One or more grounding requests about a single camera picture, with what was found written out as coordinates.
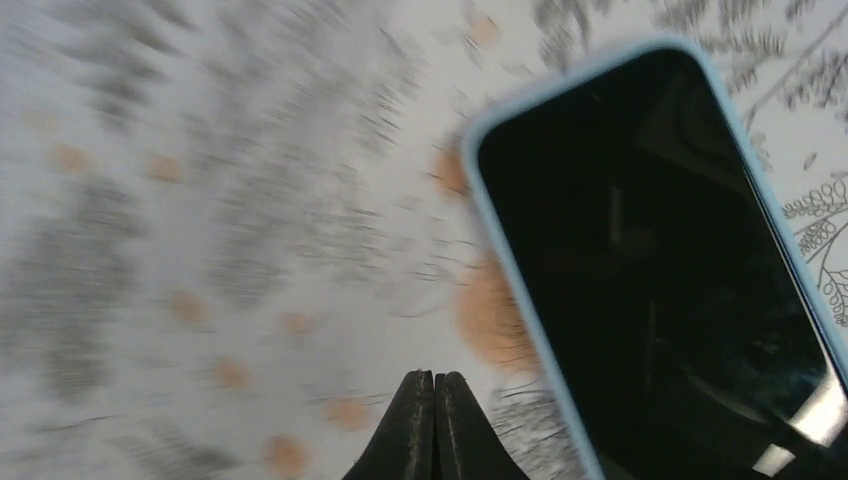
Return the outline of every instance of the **patterned fabric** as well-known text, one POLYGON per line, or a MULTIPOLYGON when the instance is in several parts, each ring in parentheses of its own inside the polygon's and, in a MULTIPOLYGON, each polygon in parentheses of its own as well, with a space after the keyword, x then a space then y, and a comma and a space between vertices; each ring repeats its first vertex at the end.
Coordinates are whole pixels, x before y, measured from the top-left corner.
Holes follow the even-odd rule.
POLYGON ((465 198, 465 120, 598 47, 708 50, 848 335, 848 1, 0 2, 0 477, 339 478, 459 370, 580 465, 465 198))

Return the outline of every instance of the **phone bezel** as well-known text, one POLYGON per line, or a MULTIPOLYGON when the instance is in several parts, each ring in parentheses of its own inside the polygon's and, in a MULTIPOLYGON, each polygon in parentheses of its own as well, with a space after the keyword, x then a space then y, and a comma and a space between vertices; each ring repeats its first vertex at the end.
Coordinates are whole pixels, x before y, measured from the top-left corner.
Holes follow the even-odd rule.
POLYGON ((795 242, 789 225, 783 217, 780 204, 772 191, 757 156, 739 121, 739 115, 724 87, 724 83, 712 66, 709 56, 691 40, 676 35, 654 35, 624 46, 612 47, 605 53, 591 55, 571 68, 571 72, 542 82, 526 93, 497 105, 474 119, 462 138, 461 153, 463 167, 471 186, 471 196, 481 217, 485 233, 500 258, 504 274, 515 296, 516 304, 524 319, 530 337, 539 354, 542 370, 548 378, 550 388, 567 423, 574 446, 583 462, 589 478, 604 480, 598 456, 594 452, 585 427, 577 413, 577 407, 569 392, 567 381, 557 365, 552 348, 547 341, 541 321, 530 298, 527 286, 520 274, 515 257, 486 190, 479 168, 478 152, 485 137, 501 123, 533 109, 575 87, 590 82, 629 61, 657 50, 678 50, 693 58, 704 73, 712 94, 717 99, 722 116, 734 141, 742 154, 747 181, 754 192, 760 211, 766 218, 769 229, 781 252, 796 289, 804 300, 813 319, 815 328, 842 381, 846 382, 848 347, 843 343, 830 310, 826 307, 815 282, 806 266, 801 251, 795 242))

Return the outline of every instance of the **table surface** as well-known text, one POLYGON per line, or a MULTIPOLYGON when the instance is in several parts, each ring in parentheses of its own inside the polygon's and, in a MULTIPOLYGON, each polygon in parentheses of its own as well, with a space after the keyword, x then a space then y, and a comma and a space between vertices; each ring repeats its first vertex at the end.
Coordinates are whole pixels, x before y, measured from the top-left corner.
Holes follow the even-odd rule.
POLYGON ((403 374, 579 466, 458 167, 600 45, 714 56, 848 327, 848 2, 6 0, 0 477, 340 478, 403 374))

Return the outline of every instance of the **phone case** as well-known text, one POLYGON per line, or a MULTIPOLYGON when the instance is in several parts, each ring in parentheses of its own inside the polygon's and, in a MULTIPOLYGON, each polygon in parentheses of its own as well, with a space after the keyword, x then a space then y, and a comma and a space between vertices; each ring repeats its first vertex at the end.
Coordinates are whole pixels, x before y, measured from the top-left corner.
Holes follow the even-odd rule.
POLYGON ((608 48, 605 53, 588 57, 572 67, 573 73, 551 79, 531 88, 530 91, 519 95, 485 112, 470 125, 462 140, 462 158, 468 176, 475 207, 482 220, 482 226, 501 259, 504 274, 512 288, 518 308, 524 318, 527 330, 541 359, 554 396, 559 403, 563 418, 567 423, 574 446, 582 460, 586 473, 592 480, 604 480, 604 475, 598 463, 598 458, 592 450, 585 428, 577 413, 576 407, 568 390, 567 379, 564 379, 557 366, 556 359, 542 329, 539 318, 530 300, 526 285, 518 270, 515 258, 510 250, 498 221, 497 214, 489 197, 478 168, 477 152, 484 137, 494 127, 502 122, 530 110, 556 96, 575 88, 595 77, 620 66, 632 59, 659 49, 676 49, 694 58, 704 71, 719 107, 730 127, 739 151, 745 162, 745 170, 756 193, 760 209, 768 220, 772 235, 783 251, 784 259, 791 274, 795 277, 800 294, 809 305, 813 321, 821 334, 832 360, 839 370, 837 374, 846 384, 845 370, 848 366, 848 348, 842 342, 830 310, 825 305, 813 279, 801 256, 801 252, 783 218, 771 187, 760 169, 757 157, 746 135, 745 128, 739 121, 739 116, 724 88, 724 82, 711 65, 711 60, 692 41, 678 36, 658 35, 638 40, 625 46, 608 48))

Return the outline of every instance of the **floral pattern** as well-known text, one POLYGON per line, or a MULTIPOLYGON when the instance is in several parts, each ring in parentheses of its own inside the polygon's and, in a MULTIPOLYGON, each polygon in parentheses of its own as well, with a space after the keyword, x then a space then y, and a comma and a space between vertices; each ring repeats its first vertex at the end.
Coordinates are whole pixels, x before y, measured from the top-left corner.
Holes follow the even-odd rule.
POLYGON ((709 52, 848 338, 848 1, 0 5, 0 477, 340 478, 459 370, 581 478, 462 125, 625 35, 709 52))

